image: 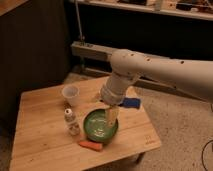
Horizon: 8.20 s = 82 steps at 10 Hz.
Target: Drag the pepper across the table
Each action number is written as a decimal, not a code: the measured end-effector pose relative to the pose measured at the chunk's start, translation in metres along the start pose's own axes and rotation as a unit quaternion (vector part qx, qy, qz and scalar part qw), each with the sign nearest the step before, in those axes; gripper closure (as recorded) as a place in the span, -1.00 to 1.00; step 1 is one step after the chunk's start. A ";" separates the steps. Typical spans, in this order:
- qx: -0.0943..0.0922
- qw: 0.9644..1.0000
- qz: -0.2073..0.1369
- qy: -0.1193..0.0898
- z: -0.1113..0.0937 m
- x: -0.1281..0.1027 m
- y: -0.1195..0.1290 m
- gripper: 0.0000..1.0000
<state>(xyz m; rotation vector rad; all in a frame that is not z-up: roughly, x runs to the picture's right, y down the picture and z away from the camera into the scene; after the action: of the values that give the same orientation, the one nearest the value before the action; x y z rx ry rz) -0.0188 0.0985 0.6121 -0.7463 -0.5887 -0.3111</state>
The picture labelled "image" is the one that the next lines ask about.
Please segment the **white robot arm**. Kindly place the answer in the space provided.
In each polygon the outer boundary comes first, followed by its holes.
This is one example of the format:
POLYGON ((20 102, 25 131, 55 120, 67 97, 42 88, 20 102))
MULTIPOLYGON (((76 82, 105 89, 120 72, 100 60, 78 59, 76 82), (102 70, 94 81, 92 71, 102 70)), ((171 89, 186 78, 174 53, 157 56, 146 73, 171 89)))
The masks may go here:
POLYGON ((212 61, 151 58, 127 49, 115 50, 109 61, 112 73, 100 90, 109 106, 120 105, 127 89, 141 76, 213 104, 212 61))

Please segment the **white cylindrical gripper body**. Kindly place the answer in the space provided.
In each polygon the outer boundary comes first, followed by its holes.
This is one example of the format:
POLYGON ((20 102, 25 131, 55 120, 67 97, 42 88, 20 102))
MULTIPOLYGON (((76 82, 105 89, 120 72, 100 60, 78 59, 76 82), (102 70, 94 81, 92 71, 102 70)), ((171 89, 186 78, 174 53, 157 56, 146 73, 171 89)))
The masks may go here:
POLYGON ((139 76, 126 77, 112 72, 100 90, 101 99, 106 104, 121 104, 127 89, 132 86, 139 76))

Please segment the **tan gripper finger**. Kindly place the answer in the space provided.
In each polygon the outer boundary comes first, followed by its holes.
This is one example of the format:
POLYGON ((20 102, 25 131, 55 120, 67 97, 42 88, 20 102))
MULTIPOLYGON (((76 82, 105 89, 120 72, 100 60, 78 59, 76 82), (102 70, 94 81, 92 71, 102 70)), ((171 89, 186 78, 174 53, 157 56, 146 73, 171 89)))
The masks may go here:
POLYGON ((109 127, 112 127, 117 119, 118 113, 119 113, 119 107, 118 106, 109 106, 106 110, 106 120, 107 125, 109 127))

